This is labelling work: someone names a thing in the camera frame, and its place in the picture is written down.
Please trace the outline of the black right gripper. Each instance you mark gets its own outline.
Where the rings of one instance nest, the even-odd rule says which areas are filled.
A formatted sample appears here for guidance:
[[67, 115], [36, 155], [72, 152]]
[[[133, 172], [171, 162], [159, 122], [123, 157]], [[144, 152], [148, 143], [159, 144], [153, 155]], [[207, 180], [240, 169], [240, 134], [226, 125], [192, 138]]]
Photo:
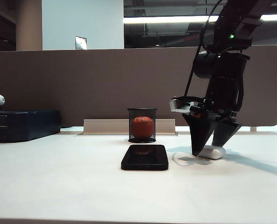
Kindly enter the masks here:
[[240, 129], [236, 118], [243, 103], [243, 73], [249, 59], [248, 55], [227, 51], [203, 51], [194, 59], [195, 75], [209, 79], [209, 83], [198, 109], [182, 114], [190, 127], [193, 155], [199, 155], [213, 131], [212, 145], [223, 147]]

